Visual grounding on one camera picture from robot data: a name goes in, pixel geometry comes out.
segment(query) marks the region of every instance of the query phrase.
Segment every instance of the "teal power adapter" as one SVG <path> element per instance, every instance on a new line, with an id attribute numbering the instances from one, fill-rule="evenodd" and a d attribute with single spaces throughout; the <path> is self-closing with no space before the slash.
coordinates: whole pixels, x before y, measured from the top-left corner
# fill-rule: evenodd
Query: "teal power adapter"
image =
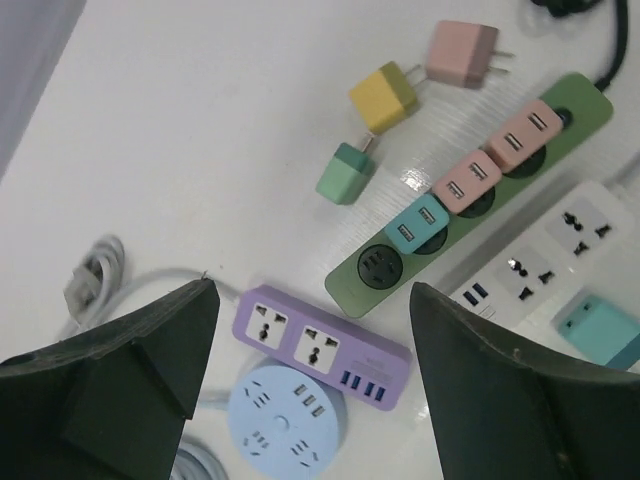
<path id="1" fill-rule="evenodd" d="M 597 295 L 580 292 L 554 323 L 560 335 L 593 363 L 627 370 L 640 360 L 640 323 Z"/>

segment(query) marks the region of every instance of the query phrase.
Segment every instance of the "white table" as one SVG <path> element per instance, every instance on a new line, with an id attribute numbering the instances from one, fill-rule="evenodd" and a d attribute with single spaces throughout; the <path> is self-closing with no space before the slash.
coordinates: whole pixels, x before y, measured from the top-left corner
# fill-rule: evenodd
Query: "white table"
<path id="1" fill-rule="evenodd" d="M 606 178 L 640 148 L 637 5 L 631 17 L 627 62 L 608 92 L 614 119 L 416 279 L 437 282 L 561 174 L 568 183 Z M 388 60 L 423 61 L 440 19 L 499 27 L 500 48 L 517 54 L 506 64 L 512 75 L 492 77 L 480 92 L 422 88 L 422 110 L 385 136 L 375 154 L 381 167 L 357 204 L 329 204 L 315 183 L 339 142 L 364 132 L 347 90 Z M 271 281 L 338 312 L 323 288 L 332 268 L 477 146 L 521 96 L 567 71 L 595 76 L 612 44 L 610 5 L 553 22 L 524 0 L 90 2 L 0 185 L 0 357 L 52 341 L 71 269 L 105 232 L 121 236 L 135 272 L 184 265 L 238 289 Z M 487 102 L 496 103 L 495 118 L 472 123 Z M 640 313 L 636 238 L 592 283 Z M 149 288 L 123 308 L 175 286 Z M 363 325 L 411 345 L 409 288 Z M 206 387 L 230 387 L 256 358 L 232 338 L 233 310 L 223 307 Z M 562 348 L 547 321 L 531 319 L 524 330 Z M 347 439 L 326 478 L 442 476 L 417 366 L 393 412 L 347 401 Z M 231 444 L 223 413 L 198 412 L 187 431 L 231 478 L 260 478 Z"/>

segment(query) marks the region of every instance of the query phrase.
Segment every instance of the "gray cable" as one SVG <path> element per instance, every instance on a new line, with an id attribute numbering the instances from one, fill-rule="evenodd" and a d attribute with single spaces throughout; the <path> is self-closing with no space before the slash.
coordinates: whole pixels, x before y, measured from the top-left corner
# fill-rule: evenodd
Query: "gray cable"
<path id="1" fill-rule="evenodd" d="M 73 271 L 73 278 L 64 289 L 71 318 L 64 326 L 59 340 L 78 335 L 109 321 L 122 302 L 158 280 L 167 278 L 186 281 L 211 278 L 207 272 L 172 267 L 140 275 L 123 285 L 125 268 L 124 246 L 114 235 L 100 238 Z M 236 303 L 239 295 L 230 286 L 214 280 L 218 294 Z M 229 392 L 202 392 L 198 406 L 226 410 Z M 180 441 L 170 480 L 228 480 L 220 461 L 211 452 L 194 443 Z"/>
<path id="2" fill-rule="evenodd" d="M 170 480 L 229 480 L 229 477 L 215 455 L 183 438 Z"/>

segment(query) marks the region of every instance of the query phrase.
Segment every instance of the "purple power strip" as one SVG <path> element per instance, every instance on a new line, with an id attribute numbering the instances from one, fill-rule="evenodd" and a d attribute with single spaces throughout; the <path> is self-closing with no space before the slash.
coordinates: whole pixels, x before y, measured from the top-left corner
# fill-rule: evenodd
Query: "purple power strip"
<path id="1" fill-rule="evenodd" d="M 268 285 L 242 295 L 234 336 L 380 410 L 398 403 L 411 352 Z"/>

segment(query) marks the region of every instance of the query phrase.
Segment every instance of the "green usb charger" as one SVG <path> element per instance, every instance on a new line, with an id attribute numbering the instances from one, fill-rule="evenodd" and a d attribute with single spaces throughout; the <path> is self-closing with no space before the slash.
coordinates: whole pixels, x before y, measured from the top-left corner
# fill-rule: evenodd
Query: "green usb charger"
<path id="1" fill-rule="evenodd" d="M 580 292 L 554 323 L 560 335 L 593 363 L 627 370 L 640 360 L 640 323 L 597 295 Z"/>
<path id="2" fill-rule="evenodd" d="M 320 177 L 316 192 L 336 205 L 354 203 L 374 170 L 374 163 L 367 154 L 374 138 L 367 136 L 362 149 L 342 143 Z"/>

